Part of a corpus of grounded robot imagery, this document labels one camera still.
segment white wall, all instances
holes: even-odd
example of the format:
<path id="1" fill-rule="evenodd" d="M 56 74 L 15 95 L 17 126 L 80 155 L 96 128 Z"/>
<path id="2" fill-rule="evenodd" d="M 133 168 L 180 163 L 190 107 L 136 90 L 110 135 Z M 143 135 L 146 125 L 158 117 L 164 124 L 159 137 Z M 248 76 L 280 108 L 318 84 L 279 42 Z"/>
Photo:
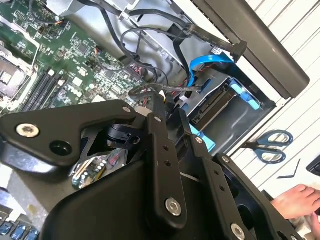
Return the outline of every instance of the white wall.
<path id="1" fill-rule="evenodd" d="M 306 166 L 320 155 L 320 0 L 247 2 L 310 77 L 310 84 L 303 93 L 251 138 L 253 141 L 275 129 L 289 131 L 294 142 L 283 148 L 287 159 L 280 164 L 265 165 L 250 149 L 240 149 L 232 156 L 259 189 L 276 197 L 297 183 L 307 184 L 311 179 L 320 183 L 320 177 L 314 178 L 305 171 Z M 301 164 L 294 179 L 276 179 L 293 173 L 299 159 Z"/>

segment black cover panel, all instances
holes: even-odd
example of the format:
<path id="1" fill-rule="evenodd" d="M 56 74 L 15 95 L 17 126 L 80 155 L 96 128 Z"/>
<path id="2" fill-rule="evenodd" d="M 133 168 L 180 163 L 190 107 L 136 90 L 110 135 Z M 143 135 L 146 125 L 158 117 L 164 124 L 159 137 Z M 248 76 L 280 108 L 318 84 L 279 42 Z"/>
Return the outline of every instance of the black cover panel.
<path id="1" fill-rule="evenodd" d="M 248 43 L 244 57 L 285 99 L 297 97 L 310 79 L 245 0 L 193 0 L 233 44 Z"/>

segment green circuit board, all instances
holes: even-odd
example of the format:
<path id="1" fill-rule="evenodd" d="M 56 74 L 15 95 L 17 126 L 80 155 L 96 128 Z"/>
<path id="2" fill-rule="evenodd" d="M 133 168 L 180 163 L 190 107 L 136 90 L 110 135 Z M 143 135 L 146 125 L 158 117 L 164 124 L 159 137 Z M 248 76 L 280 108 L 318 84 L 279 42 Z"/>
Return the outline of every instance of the green circuit board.
<path id="1" fill-rule="evenodd" d="M 57 21 L 56 16 L 40 1 L 34 1 L 33 12 L 43 21 Z M 2 45 L 29 65 L 33 64 L 35 59 L 34 65 L 38 69 L 38 79 L 34 86 L 21 106 L 11 113 L 111 99 L 121 99 L 132 106 L 136 104 L 128 97 L 128 91 L 141 85 L 141 78 L 127 69 L 116 72 L 101 67 L 102 64 L 108 68 L 119 69 L 123 64 L 99 47 L 99 44 L 75 23 L 63 19 L 63 22 L 57 24 L 42 24 L 30 13 L 29 1 L 25 0 L 14 0 L 11 4 L 0 3 L 0 16 Z M 95 53 L 97 47 L 100 50 L 100 64 Z M 49 81 L 55 82 L 48 87 Z M 35 92 L 43 89 L 48 92 L 41 98 Z M 41 104 L 36 105 L 30 98 L 41 101 Z"/>

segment scissors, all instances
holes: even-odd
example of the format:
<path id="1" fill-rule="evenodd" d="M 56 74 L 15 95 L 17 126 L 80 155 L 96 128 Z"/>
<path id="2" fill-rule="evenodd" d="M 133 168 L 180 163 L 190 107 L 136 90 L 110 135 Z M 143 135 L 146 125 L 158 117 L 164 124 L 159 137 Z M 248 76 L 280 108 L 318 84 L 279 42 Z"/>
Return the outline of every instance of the scissors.
<path id="1" fill-rule="evenodd" d="M 294 136 L 284 130 L 273 130 L 263 134 L 255 142 L 242 145 L 244 149 L 252 149 L 265 164 L 279 164 L 286 159 L 286 154 L 276 147 L 286 147 L 292 144 Z"/>

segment screw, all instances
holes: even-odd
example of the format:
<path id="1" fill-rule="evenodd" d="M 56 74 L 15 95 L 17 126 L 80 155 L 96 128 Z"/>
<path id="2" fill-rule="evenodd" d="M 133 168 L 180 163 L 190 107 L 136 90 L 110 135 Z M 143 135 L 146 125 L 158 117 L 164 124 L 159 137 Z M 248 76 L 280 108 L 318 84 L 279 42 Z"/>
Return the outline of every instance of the screw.
<path id="1" fill-rule="evenodd" d="M 165 207 L 173 216 L 178 217 L 181 215 L 181 206 L 174 198 L 168 198 L 165 201 Z"/>
<path id="2" fill-rule="evenodd" d="M 128 108 L 128 107 L 126 107 L 126 106 L 124 106 L 122 109 L 123 109 L 124 111 L 126 111 L 127 113 L 131 113 L 130 108 Z"/>
<path id="3" fill-rule="evenodd" d="M 227 164 L 230 163 L 229 158 L 227 158 L 226 156 L 222 156 L 222 160 Z"/>
<path id="4" fill-rule="evenodd" d="M 202 144 L 204 141 L 202 140 L 201 137 L 196 137 L 195 140 L 199 143 L 199 144 Z"/>
<path id="5" fill-rule="evenodd" d="M 37 126 L 30 123 L 23 123 L 16 127 L 15 131 L 22 137 L 35 138 L 39 135 L 40 130 Z"/>
<path id="6" fill-rule="evenodd" d="M 162 49 L 161 52 L 160 52 L 160 55 L 161 55 L 161 57 L 166 56 L 166 51 Z"/>
<path id="7" fill-rule="evenodd" d="M 160 122 L 160 123 L 162 122 L 161 118 L 158 117 L 158 116 L 155 116 L 154 119 L 157 120 L 157 121 Z"/>
<path id="8" fill-rule="evenodd" d="M 236 223 L 232 223 L 231 224 L 231 230 L 233 232 L 233 234 L 239 239 L 239 240 L 245 240 L 246 236 L 244 231 L 241 229 L 241 227 L 239 227 L 238 224 Z"/>

